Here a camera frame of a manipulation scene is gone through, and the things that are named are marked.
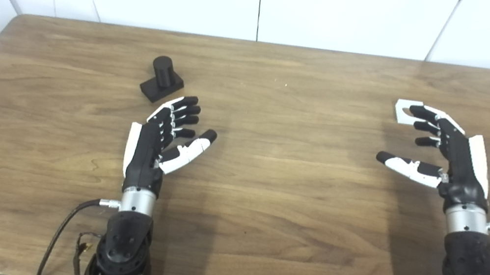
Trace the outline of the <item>black and white left hand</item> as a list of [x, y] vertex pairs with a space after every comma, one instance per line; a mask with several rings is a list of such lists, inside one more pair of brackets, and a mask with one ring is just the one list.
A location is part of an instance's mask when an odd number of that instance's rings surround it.
[[160, 105], [145, 123], [133, 122], [125, 149], [122, 191], [148, 190], [158, 196], [163, 175], [195, 160], [217, 138], [208, 129], [197, 136], [186, 125], [199, 121], [197, 96], [178, 97]]

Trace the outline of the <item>black and white right hand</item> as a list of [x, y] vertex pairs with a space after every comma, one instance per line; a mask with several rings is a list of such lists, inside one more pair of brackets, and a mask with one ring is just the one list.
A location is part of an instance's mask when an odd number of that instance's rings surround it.
[[415, 144], [436, 147], [448, 168], [403, 158], [380, 151], [376, 160], [396, 173], [436, 188], [443, 198], [443, 209], [456, 205], [476, 206], [489, 212], [489, 179], [485, 142], [482, 135], [467, 137], [466, 132], [447, 113], [422, 104], [411, 104], [408, 110], [417, 120], [413, 127], [431, 134], [418, 137]]

